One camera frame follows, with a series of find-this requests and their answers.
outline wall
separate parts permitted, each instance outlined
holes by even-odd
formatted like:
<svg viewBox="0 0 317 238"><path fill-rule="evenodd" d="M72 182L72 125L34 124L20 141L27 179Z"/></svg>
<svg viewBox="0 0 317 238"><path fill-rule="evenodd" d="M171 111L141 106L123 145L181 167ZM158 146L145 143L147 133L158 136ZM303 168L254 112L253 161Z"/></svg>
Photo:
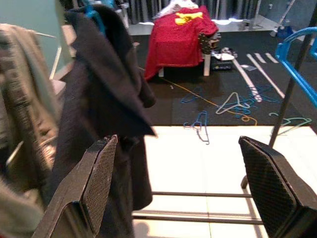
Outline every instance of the wall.
<svg viewBox="0 0 317 238"><path fill-rule="evenodd" d="M286 10L286 4L290 0L262 0L260 15L278 22ZM272 3L273 8L268 11L268 5ZM299 30L308 26L317 0L296 0L290 9L287 19L291 21L291 26Z"/></svg>
<svg viewBox="0 0 317 238"><path fill-rule="evenodd" d="M57 69L71 61L60 27L63 22L63 8L58 0L0 0L0 23L19 25L56 36L57 40L39 36L49 72L58 45L62 46L62 54Z"/></svg>

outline black carpet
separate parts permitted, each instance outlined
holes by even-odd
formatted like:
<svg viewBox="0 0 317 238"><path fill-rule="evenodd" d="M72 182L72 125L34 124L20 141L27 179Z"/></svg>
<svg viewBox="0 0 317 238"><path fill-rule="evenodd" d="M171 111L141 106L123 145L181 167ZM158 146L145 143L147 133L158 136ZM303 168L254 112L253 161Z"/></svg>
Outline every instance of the black carpet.
<svg viewBox="0 0 317 238"><path fill-rule="evenodd" d="M238 61L240 64L250 64L250 60L246 54L264 53L268 52L274 55L277 44L281 41L278 38L273 38L269 32L229 32L222 33L220 47L233 48L238 53ZM145 67L149 36L134 36L134 41L140 42L138 46L137 56L139 65ZM299 51L301 42L294 42L292 46L292 54L290 61L296 60L296 54ZM309 73L317 66L317 63L312 63L312 57L307 57L304 63L303 71L304 76L313 80L314 74ZM275 63L261 63L267 74L275 81L279 88L285 92L288 84L289 76L283 66ZM267 86L269 82L262 76L258 70L246 71L253 83L256 86ZM190 90L194 90L197 86L202 89L202 95L214 103L221 105L232 92L237 92L244 98L249 98L250 90L240 73L233 69L232 71L214 71L211 72L209 77L203 77L203 64L191 68L164 68L164 77L174 83L177 83ZM243 122L241 119L236 118L235 115L223 113L221 115L215 114L217 107L206 103L201 99L195 99L189 103L182 104L181 100L185 96L191 97L183 89L172 86L171 84L163 81L157 76L150 82L150 86L157 96L157 103L152 108L148 109L148 113L152 119L153 125L182 125L185 122L193 123L197 115L201 111L208 112L208 125L253 125L254 122ZM263 93L263 97L269 97L280 101L280 96L274 89ZM299 88L296 88L292 103L289 105L286 118L293 117L310 117L317 119L314 113L314 108L305 100L304 93ZM271 112L278 112L280 103L272 103L263 101L261 103L254 103L254 107L250 108L251 117L258 120L258 125L273 125L276 117L270 117L268 114Z"/></svg>

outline black jacket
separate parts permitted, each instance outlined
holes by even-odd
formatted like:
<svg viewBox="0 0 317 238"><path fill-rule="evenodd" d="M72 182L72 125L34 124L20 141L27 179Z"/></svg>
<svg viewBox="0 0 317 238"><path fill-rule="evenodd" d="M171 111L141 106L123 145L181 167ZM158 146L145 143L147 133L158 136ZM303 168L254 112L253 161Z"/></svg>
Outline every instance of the black jacket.
<svg viewBox="0 0 317 238"><path fill-rule="evenodd" d="M84 8L66 14L77 39L74 67L66 79L65 103L51 176L51 197L60 181L97 139L117 134L119 143L100 237L133 237L132 210L152 201L143 136L154 135L144 107L155 103L138 69L119 16L95 5L106 38Z"/></svg>

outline red blanket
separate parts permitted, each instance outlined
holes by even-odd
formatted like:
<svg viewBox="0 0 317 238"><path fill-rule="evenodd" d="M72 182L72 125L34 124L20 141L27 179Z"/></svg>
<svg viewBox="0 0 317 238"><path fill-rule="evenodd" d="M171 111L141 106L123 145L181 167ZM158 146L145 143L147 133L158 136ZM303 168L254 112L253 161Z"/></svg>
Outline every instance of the red blanket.
<svg viewBox="0 0 317 238"><path fill-rule="evenodd" d="M145 79L151 79L163 66L190 67L203 61L198 41L199 33L212 35L218 31L205 6L197 9L183 8L179 13L202 12L203 18L196 17L183 25L177 25L175 13L159 18L150 37Z"/></svg>

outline gray curtain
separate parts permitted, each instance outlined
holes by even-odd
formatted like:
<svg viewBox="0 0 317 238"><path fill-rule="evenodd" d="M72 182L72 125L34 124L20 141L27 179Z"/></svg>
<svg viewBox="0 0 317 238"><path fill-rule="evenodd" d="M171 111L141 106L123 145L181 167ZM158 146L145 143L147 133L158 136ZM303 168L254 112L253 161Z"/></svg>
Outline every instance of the gray curtain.
<svg viewBox="0 0 317 238"><path fill-rule="evenodd" d="M215 18L217 0L192 0L198 6L205 5L211 18ZM219 0L218 19L251 19L259 0ZM159 12L159 5L164 8L169 0L128 0L128 9L131 24L153 21L153 17Z"/></svg>

